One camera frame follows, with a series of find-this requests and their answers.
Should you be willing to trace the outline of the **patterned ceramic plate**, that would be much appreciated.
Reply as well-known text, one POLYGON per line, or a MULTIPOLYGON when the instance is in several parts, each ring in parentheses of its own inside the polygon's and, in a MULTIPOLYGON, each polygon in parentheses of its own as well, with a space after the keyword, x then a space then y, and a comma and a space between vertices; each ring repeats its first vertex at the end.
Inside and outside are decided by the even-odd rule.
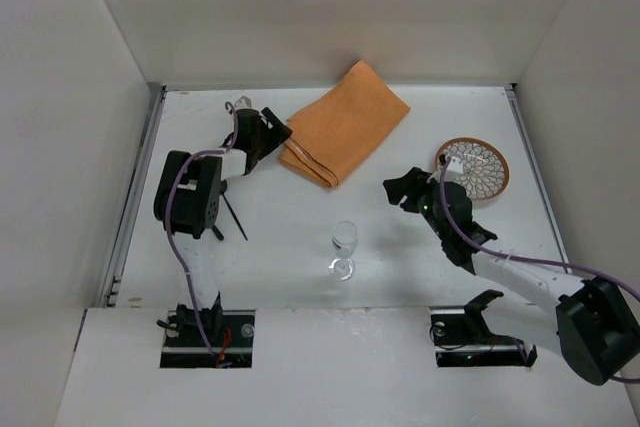
POLYGON ((489 143, 472 138, 458 137, 440 146, 434 157, 434 166, 440 169, 440 156, 452 154, 462 160, 463 174, 455 182, 466 189, 473 201, 487 201, 499 196, 507 187, 510 172, 502 153, 489 143))

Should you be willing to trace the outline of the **orange cloth placemat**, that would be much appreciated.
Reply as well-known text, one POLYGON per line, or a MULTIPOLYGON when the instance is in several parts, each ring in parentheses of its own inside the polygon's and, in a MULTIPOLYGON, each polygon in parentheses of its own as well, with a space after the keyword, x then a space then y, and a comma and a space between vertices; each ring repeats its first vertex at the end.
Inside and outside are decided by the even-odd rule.
POLYGON ((292 130, 279 161, 333 189, 351 175, 410 112, 363 60, 320 99, 288 119, 292 130))

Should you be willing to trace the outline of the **black spoon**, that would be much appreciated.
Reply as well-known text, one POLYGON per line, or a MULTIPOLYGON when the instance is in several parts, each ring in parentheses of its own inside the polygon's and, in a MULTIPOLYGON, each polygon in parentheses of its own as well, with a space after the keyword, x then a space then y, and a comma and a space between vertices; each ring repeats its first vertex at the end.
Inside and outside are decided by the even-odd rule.
POLYGON ((248 242, 248 240, 249 240, 249 239, 248 239, 248 236, 247 236, 247 234, 246 234, 246 232, 245 232, 245 230, 244 230, 244 228, 243 228, 243 226, 242 226, 242 224, 241 224, 241 222, 240 222, 240 220, 239 220, 239 217, 237 216, 237 214, 236 214, 235 210, 234 210, 234 209, 233 209, 233 207, 231 206, 231 203, 230 203, 230 202, 229 202, 229 200, 227 199, 226 194, 224 194, 224 193, 223 193, 223 194, 221 194, 221 197, 222 197, 222 199, 223 199, 224 203, 226 204, 226 206, 227 206, 227 208, 228 208, 228 210, 229 210, 229 212, 230 212, 230 214, 231 214, 231 216, 232 216, 232 219, 234 220, 234 222, 235 222, 236 226, 238 227, 238 229, 239 229, 239 231, 240 231, 240 233, 241 233, 242 237, 244 238, 244 240, 245 240, 245 241, 247 241, 247 242, 248 242))

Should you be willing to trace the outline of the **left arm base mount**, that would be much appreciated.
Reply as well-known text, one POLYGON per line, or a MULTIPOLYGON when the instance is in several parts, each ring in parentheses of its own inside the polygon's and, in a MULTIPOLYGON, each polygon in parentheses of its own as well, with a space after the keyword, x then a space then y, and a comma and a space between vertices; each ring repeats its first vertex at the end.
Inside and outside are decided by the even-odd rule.
POLYGON ((256 314, 224 310, 219 303, 200 312, 179 304, 156 325, 164 331, 160 367, 164 369, 245 369, 252 367, 256 314))

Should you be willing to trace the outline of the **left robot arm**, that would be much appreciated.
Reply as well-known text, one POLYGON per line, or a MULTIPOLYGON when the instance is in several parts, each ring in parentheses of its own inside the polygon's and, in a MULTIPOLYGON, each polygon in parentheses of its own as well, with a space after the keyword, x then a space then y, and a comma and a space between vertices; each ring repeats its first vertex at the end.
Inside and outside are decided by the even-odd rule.
POLYGON ((154 217, 179 262, 189 296, 176 309, 179 329, 191 325, 213 331, 220 324, 222 307, 212 276, 204 274, 196 266, 196 255, 178 242, 197 241, 207 231, 220 236, 216 221, 228 181, 249 175, 292 136, 292 129, 268 107, 255 110, 226 103, 225 108, 233 120, 232 132, 213 149, 170 151, 154 198, 154 217))

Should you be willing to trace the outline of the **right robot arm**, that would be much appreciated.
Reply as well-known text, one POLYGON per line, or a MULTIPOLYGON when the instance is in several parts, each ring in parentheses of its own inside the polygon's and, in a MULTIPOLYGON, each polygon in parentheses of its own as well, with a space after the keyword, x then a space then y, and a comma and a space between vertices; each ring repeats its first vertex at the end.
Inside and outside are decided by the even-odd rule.
POLYGON ((615 379, 639 353, 639 324, 622 295, 631 287, 594 270, 580 278, 562 262, 498 250, 496 235, 473 219, 472 201, 456 181, 462 174, 462 159, 446 152, 433 172, 413 167, 382 183, 389 204, 426 221, 451 265, 501 286, 459 313, 433 314, 435 345, 451 353, 486 345, 499 337, 493 327, 511 322, 523 330, 513 339, 518 348, 542 343, 594 385, 615 379))

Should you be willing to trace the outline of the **gold fork with dark handle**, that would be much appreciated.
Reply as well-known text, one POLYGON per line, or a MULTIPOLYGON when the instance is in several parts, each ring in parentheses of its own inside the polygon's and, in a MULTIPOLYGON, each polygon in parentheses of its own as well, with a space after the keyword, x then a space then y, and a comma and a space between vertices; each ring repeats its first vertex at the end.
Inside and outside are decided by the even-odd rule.
POLYGON ((222 241, 225 239, 225 237, 224 237, 224 235, 222 234, 222 232, 221 232, 221 231, 220 231, 220 230, 219 230, 215 225, 213 225, 213 226, 211 227, 211 230, 212 230, 212 232, 213 232, 214 236, 215 236, 215 237, 216 237, 220 242, 222 242, 222 241))

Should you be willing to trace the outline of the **clear wine glass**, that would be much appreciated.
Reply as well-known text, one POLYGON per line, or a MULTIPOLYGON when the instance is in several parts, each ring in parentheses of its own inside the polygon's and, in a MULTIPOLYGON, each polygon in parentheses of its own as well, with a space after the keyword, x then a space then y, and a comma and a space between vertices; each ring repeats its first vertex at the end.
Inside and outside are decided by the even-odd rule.
POLYGON ((358 246, 358 241, 358 230, 354 223, 341 221, 336 224, 331 238, 334 258, 329 264, 329 271, 340 281, 348 281, 354 275, 355 262, 353 255, 358 246))

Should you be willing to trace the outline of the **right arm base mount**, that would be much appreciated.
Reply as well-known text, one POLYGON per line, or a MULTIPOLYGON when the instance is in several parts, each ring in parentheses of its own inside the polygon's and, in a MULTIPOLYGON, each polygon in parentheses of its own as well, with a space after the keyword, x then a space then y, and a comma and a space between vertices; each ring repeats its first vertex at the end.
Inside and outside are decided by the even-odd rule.
POLYGON ((490 289, 464 306, 436 307, 430 311, 429 337, 439 368, 522 367, 531 368, 538 358, 537 347, 523 340, 492 332, 483 314, 503 297, 490 289))

